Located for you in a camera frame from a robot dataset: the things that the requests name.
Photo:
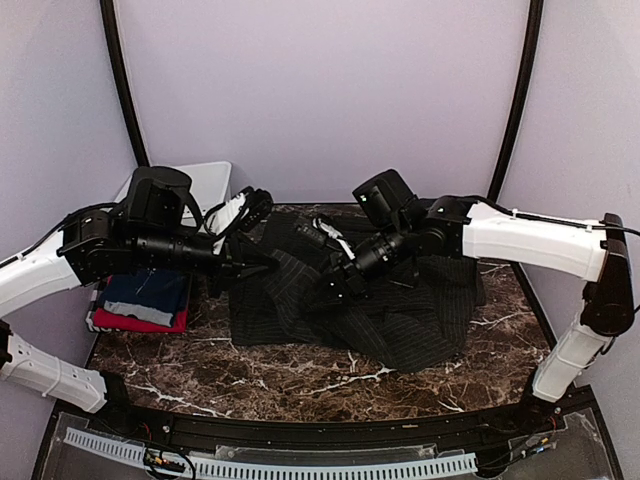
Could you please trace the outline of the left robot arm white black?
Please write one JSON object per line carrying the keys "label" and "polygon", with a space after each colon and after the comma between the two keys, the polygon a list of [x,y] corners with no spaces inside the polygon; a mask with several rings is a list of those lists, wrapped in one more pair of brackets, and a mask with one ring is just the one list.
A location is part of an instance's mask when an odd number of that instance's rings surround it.
{"label": "left robot arm white black", "polygon": [[278,262],[246,234],[272,210],[269,192],[247,187],[201,211],[186,173],[139,167],[118,203],[81,208],[1,264],[1,313],[114,274],[166,269],[208,276],[220,293]]}

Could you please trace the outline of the navy blue t-shirt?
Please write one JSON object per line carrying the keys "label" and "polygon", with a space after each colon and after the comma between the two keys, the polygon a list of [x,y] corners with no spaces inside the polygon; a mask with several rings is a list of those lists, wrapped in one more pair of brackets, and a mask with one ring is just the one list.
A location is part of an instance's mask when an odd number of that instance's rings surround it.
{"label": "navy blue t-shirt", "polygon": [[113,275],[98,297],[98,307],[111,314],[170,326],[188,301],[191,277],[162,269]]}

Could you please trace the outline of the black clothes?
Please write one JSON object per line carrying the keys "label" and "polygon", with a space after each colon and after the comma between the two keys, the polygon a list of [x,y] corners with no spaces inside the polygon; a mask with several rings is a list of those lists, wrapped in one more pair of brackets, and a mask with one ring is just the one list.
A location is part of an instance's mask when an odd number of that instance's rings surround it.
{"label": "black clothes", "polygon": [[474,311],[486,296],[476,261],[421,257],[397,265],[369,285],[369,295],[344,305],[308,302],[328,252],[295,230],[297,210],[270,215],[258,246],[275,257],[275,272],[229,293],[231,335],[237,345],[310,343],[356,350],[405,373],[458,355]]}

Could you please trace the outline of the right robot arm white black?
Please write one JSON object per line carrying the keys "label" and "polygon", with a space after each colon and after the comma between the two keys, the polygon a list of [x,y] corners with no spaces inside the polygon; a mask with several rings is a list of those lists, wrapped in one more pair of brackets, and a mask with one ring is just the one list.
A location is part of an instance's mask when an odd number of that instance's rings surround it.
{"label": "right robot arm white black", "polygon": [[531,396],[510,413],[521,434],[534,432],[567,388],[612,341],[633,325],[630,260],[619,216],[572,220],[506,209],[481,196],[419,198],[398,171],[388,169],[353,196],[375,228],[356,248],[332,254],[318,293],[344,302],[365,294],[369,281],[420,256],[498,259],[544,267],[584,281],[583,309],[537,367]]}

